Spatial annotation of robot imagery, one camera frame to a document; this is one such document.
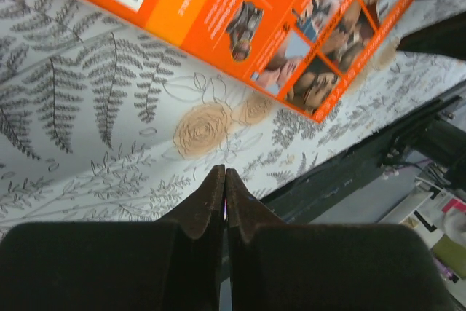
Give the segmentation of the orange Gillette Styler razor box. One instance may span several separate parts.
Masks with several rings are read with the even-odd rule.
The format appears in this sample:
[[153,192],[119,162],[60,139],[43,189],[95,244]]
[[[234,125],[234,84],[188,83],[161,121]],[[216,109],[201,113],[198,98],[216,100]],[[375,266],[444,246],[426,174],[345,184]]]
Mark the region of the orange Gillette Styler razor box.
[[322,122],[413,0],[85,0]]

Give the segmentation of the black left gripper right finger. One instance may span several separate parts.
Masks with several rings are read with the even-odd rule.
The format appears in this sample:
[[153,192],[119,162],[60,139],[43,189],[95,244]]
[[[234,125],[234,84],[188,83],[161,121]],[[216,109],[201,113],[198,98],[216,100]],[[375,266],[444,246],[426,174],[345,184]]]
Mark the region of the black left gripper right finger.
[[288,224],[225,174],[234,310],[452,310],[421,237],[402,224]]

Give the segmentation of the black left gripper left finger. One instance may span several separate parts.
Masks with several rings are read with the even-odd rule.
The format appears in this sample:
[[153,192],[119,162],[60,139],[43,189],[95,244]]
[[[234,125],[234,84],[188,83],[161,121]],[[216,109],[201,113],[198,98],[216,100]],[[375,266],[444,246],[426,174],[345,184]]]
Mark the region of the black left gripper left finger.
[[226,170],[155,221],[32,222],[1,241],[3,310],[217,310]]

